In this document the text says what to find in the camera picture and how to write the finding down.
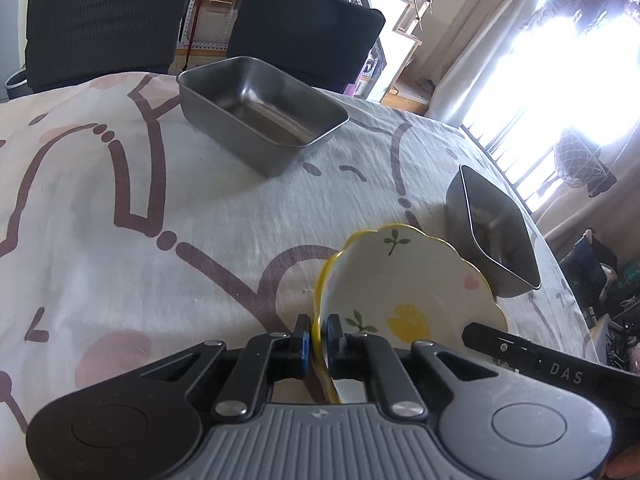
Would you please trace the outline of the beige curtain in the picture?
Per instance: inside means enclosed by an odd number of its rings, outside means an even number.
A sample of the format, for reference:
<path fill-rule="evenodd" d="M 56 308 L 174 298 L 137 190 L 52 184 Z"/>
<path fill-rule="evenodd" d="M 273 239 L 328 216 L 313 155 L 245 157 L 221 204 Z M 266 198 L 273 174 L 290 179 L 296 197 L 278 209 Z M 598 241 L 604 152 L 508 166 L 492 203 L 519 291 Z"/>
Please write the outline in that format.
<path fill-rule="evenodd" d="M 480 87 L 521 32 L 554 18 L 569 18 L 578 32 L 602 18 L 638 6 L 639 0 L 468 0 L 420 75 L 434 85 L 426 116 L 457 127 Z"/>

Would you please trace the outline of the dark chair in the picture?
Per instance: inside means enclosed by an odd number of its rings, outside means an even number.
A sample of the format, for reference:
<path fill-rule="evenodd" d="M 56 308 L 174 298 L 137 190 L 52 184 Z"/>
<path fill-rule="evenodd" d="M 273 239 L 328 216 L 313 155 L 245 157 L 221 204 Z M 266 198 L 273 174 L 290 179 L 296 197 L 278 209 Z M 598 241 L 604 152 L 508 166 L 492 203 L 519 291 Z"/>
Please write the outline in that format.
<path fill-rule="evenodd" d="M 242 0 L 226 55 L 259 58 L 324 90 L 357 81 L 385 25 L 375 9 L 345 0 Z"/>
<path fill-rule="evenodd" d="M 186 0 L 28 0 L 25 70 L 39 93 L 126 72 L 166 74 Z"/>

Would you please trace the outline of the large rectangular steel tray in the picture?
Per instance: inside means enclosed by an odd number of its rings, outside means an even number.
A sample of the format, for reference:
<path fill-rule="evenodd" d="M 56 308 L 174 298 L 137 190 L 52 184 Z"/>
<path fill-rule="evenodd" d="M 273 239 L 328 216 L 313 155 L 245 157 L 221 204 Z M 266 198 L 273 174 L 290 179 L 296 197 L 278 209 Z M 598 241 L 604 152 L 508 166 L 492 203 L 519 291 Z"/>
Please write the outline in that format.
<path fill-rule="evenodd" d="M 339 102 L 258 58 L 177 76 L 184 117 L 266 178 L 279 177 L 349 121 Z"/>

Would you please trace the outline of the small rectangular steel tray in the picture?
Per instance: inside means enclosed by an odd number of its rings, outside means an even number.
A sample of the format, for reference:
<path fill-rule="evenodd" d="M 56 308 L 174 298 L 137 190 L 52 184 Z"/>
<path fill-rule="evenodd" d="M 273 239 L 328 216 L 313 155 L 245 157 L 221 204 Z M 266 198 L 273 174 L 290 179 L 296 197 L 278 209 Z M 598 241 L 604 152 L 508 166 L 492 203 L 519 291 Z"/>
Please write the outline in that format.
<path fill-rule="evenodd" d="M 495 296 L 537 290 L 541 279 L 520 207 L 468 165 L 461 165 L 446 193 L 447 240 L 480 270 Z"/>

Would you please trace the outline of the yellow rimmed floral bowl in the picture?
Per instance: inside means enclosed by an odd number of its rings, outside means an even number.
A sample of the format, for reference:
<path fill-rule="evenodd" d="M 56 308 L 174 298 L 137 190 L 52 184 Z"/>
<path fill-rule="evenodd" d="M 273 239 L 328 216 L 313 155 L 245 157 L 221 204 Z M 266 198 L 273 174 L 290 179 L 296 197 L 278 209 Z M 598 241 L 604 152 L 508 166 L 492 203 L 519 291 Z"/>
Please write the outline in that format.
<path fill-rule="evenodd" d="M 465 347 L 465 326 L 508 329 L 477 267 L 446 240 L 408 224 L 352 234 L 326 262 L 314 290 L 314 370 L 330 402 L 361 402 L 362 385 L 329 376 L 322 324 L 331 314 L 340 317 L 344 332 L 382 336 L 394 348 L 431 339 L 474 358 L 480 354 Z"/>

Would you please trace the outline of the grey trash bin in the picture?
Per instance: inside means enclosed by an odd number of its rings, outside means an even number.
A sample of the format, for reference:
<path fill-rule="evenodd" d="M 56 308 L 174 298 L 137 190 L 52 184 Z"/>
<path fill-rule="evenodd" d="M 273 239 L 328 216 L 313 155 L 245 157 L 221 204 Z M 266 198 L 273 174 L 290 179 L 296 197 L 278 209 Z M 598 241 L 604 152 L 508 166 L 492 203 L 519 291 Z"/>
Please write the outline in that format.
<path fill-rule="evenodd" d="M 29 88 L 26 70 L 24 68 L 17 70 L 14 74 L 9 76 L 4 83 L 4 88 L 6 89 L 6 95 L 9 100 L 18 99 L 22 96 L 29 96 L 32 94 L 32 89 Z"/>

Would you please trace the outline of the bear pattern tablecloth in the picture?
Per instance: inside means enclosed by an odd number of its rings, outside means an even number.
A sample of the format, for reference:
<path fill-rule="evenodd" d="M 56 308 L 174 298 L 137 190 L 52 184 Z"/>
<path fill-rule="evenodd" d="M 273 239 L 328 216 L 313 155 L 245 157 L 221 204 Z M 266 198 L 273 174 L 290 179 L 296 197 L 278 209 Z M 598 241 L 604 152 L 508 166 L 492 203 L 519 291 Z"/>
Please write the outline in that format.
<path fill-rule="evenodd" d="M 343 98 L 346 125 L 264 179 L 184 118 L 171 76 L 128 73 L 1 107 L 1 469 L 35 412 L 209 337 L 244 344 L 312 307 L 353 232 L 443 236 L 460 131 Z"/>

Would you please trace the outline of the left dark chair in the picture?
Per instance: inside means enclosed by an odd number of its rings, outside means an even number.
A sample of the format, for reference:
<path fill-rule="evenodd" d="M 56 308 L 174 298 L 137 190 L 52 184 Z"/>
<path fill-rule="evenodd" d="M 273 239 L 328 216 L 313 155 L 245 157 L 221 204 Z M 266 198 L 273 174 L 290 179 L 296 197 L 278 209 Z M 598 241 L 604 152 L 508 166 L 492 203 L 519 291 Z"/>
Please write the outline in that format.
<path fill-rule="evenodd" d="M 25 70 L 39 93 L 126 72 L 166 74 L 186 0 L 28 0 Z"/>

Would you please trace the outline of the right dark chair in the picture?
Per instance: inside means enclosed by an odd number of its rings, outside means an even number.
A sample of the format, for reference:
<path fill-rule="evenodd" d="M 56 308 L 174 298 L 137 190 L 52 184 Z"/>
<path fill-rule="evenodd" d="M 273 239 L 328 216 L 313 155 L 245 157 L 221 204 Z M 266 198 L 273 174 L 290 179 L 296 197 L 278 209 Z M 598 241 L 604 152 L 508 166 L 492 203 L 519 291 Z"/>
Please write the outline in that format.
<path fill-rule="evenodd" d="M 357 81 L 385 25 L 375 9 L 345 0 L 242 0 L 226 55 L 259 58 L 324 90 Z"/>

